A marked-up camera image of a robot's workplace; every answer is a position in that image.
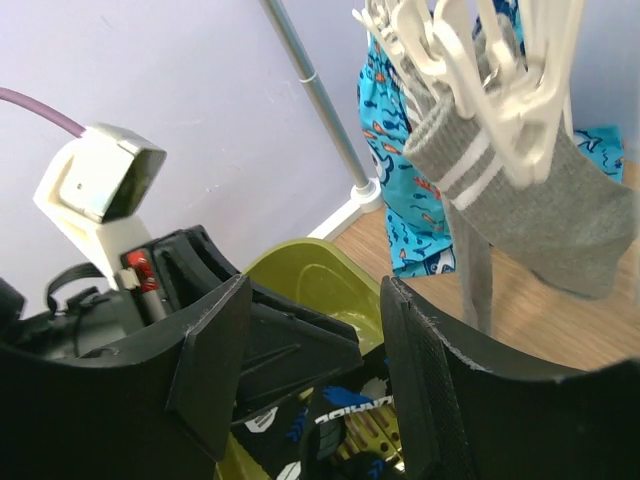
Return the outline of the blue shark pattern sock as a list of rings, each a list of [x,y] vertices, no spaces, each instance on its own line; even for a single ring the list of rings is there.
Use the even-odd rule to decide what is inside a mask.
[[[411,133],[400,80],[381,46],[368,40],[357,84],[360,126],[386,206],[391,267],[398,277],[455,271],[452,239],[440,192],[403,156]]]

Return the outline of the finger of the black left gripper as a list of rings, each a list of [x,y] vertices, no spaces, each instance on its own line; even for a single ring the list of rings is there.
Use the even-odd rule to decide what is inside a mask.
[[[202,225],[154,240],[151,256],[172,311],[193,304],[239,273]]]
[[[363,363],[355,329],[253,281],[232,423],[253,420]]]

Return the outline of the green plastic basket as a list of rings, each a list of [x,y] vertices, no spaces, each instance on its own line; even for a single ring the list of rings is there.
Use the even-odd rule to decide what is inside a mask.
[[[375,347],[384,346],[378,282],[329,242],[285,242],[256,260],[248,272],[276,293],[352,326],[363,357]],[[216,476],[269,479],[233,433]]]

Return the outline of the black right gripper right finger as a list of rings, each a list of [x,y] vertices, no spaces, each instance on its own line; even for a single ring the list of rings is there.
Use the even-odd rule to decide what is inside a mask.
[[[591,371],[509,347],[396,278],[384,346],[411,479],[635,479],[639,362]]]

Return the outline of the grey striped sock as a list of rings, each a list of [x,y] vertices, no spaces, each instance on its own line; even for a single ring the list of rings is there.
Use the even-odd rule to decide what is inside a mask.
[[[421,117],[404,155],[450,212],[547,285],[585,299],[609,296],[637,235],[634,190],[610,179],[564,129],[547,180],[516,188],[488,135],[458,115],[449,91],[435,99],[418,83],[409,89]]]

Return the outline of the black patterned sock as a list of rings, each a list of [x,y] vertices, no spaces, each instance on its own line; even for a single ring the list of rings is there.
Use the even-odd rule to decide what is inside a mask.
[[[285,399],[252,420],[232,428],[238,444],[269,479],[307,479],[308,453],[320,388]]]
[[[404,479],[404,460],[385,347],[315,388],[298,459],[278,479]]]

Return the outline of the white clip sock hanger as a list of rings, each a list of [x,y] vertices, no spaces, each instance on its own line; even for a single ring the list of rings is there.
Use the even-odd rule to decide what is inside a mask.
[[[518,187],[544,182],[560,126],[570,128],[570,76],[585,4],[522,1],[525,56],[516,59],[491,1],[477,4],[489,72],[481,74],[464,1],[368,1],[354,18],[381,45],[401,78],[442,86],[458,114],[475,118]]]

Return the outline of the white metal drying rack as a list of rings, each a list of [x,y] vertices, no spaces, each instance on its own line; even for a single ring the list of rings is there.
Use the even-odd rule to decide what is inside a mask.
[[[346,170],[354,181],[349,200],[309,234],[311,238],[333,241],[360,217],[375,212],[383,206],[380,183],[378,179],[366,174],[284,4],[275,0],[261,0],[260,4],[296,70],[299,83],[306,91]]]

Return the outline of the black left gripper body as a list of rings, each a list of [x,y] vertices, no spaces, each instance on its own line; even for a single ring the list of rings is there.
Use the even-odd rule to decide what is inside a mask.
[[[11,285],[1,283],[1,358],[3,360],[46,360],[46,347],[62,335],[72,347],[72,360],[153,360],[165,354],[165,331],[149,327],[135,301],[135,293],[146,287],[154,289],[151,278],[129,267],[115,274],[116,288],[106,293],[92,287],[66,300],[61,309],[54,298],[63,286],[84,278],[98,278],[103,273],[92,263],[71,267],[48,285],[45,291],[47,310],[39,315],[20,318],[24,297]],[[115,342],[80,352],[82,322],[98,313],[104,321],[121,324],[129,333]]]

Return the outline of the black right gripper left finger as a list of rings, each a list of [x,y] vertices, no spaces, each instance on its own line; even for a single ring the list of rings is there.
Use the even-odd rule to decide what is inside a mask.
[[[237,275],[83,358],[46,360],[3,347],[2,477],[213,478],[250,307],[250,281]]]

